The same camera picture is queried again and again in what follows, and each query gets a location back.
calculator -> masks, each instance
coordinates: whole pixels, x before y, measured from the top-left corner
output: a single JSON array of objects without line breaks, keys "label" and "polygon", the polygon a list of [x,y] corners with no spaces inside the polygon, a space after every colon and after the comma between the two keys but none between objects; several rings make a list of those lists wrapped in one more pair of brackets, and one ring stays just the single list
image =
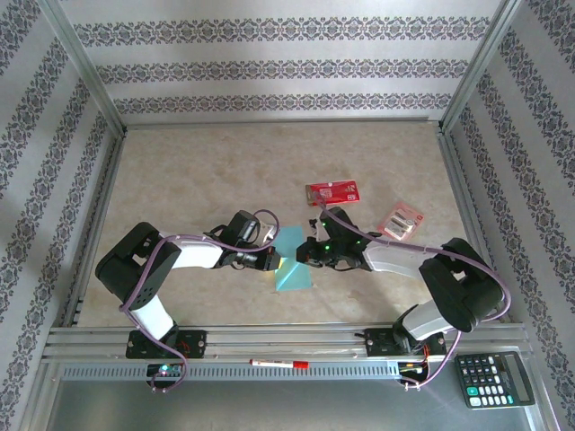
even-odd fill
[{"label": "calculator", "polygon": [[531,406],[535,397],[517,352],[456,356],[456,369],[470,409]]}]

gray metal floor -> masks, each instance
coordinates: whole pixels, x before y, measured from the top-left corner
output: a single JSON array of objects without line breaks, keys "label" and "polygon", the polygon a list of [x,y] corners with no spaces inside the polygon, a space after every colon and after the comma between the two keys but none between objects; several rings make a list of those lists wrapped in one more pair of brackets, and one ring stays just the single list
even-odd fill
[{"label": "gray metal floor", "polygon": [[421,392],[395,381],[199,382],[167,395],[144,383],[62,382],[51,430],[524,431],[523,409],[468,409],[453,365]]}]

calculator display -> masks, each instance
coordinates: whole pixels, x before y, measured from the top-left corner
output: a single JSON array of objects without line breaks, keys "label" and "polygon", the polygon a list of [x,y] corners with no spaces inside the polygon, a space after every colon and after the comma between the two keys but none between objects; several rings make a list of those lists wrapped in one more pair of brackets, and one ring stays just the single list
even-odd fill
[{"label": "calculator display", "polygon": [[527,389],[523,384],[523,379],[521,378],[521,373],[519,372],[518,363],[515,357],[513,355],[505,355],[505,360],[507,362],[507,371],[511,374],[519,399],[522,401],[529,401]]}]

blue paper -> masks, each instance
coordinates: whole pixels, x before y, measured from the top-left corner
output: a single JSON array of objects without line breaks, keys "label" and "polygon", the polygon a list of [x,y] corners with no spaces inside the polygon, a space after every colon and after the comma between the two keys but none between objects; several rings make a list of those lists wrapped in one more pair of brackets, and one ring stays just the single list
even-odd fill
[{"label": "blue paper", "polygon": [[312,286],[312,275],[309,267],[296,260],[296,250],[305,242],[301,226],[282,227],[273,243],[276,251],[283,258],[281,267],[276,269],[276,290],[287,291],[308,289]]}]

metal bracket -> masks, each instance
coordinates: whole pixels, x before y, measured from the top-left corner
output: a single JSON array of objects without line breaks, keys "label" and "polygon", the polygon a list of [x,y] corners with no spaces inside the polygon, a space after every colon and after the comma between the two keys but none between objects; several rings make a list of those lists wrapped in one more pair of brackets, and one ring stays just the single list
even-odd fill
[{"label": "metal bracket", "polygon": [[[400,346],[395,342],[394,330],[385,328],[367,328],[364,330],[367,357],[374,356],[405,356]],[[443,334],[433,334],[425,340],[431,356],[444,356],[447,352]]]},{"label": "metal bracket", "polygon": [[[203,359],[207,334],[204,330],[180,330],[174,348],[188,359]],[[132,330],[126,346],[126,358],[174,359],[177,356],[159,348],[139,330]]]}]

